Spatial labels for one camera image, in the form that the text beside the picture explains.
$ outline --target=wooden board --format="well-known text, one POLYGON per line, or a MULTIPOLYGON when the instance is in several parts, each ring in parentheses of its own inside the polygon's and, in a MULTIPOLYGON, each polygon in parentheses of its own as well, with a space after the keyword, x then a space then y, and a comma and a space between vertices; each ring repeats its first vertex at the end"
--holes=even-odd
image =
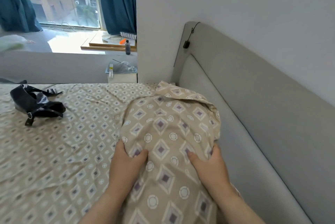
MULTIPOLYGON (((123 37, 117 37, 119 39, 114 39, 111 37, 108 41, 103 39, 103 34, 108 34, 106 31, 98 31, 93 38, 90 40, 90 46, 115 46, 115 47, 124 47, 120 45, 120 40, 124 39, 123 37)), ((136 40, 129 39, 131 48, 136 47, 136 40)))
MULTIPOLYGON (((91 38, 86 39, 86 41, 80 46, 82 50, 98 50, 98 51, 126 51, 125 47, 117 46, 90 46, 91 38)), ((130 51, 137 52, 137 46, 130 47, 130 51)))

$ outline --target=glass pane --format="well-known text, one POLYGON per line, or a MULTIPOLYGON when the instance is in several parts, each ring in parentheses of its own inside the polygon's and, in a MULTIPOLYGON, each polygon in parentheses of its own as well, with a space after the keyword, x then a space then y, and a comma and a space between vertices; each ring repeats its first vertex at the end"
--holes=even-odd
POLYGON ((42 24, 100 28, 96 0, 31 0, 42 24))

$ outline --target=plastic bag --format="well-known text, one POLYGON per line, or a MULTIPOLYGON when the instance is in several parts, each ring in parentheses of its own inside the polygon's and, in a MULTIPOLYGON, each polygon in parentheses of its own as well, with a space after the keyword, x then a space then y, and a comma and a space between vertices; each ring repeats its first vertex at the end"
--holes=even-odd
POLYGON ((129 62, 119 62, 114 64, 114 73, 124 73, 124 72, 133 72, 136 71, 134 66, 130 66, 129 62))
POLYGON ((24 44, 30 43, 30 40, 26 40, 24 37, 19 35, 8 35, 0 37, 0 52, 9 49, 23 48, 24 44))

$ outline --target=orange object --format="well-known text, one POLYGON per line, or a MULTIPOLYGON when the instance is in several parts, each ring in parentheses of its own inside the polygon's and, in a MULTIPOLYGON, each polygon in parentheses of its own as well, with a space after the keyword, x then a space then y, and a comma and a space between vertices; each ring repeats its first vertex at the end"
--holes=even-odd
POLYGON ((126 39, 125 38, 120 41, 120 45, 124 45, 125 43, 126 43, 126 39))

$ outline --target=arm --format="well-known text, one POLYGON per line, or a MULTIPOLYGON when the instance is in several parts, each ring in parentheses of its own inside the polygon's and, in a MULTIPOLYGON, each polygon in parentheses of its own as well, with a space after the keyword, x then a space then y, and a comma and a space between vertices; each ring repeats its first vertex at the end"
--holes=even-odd
POLYGON ((188 157, 202 184, 218 204, 229 224, 264 224, 262 219, 233 192, 227 167, 216 144, 209 161, 200 160, 192 152, 188 153, 188 157))
POLYGON ((114 157, 111 161, 108 188, 79 224, 115 223, 121 205, 133 187, 140 168, 147 157, 148 150, 146 149, 135 158, 129 157, 124 149, 123 142, 120 140, 116 144, 114 157))

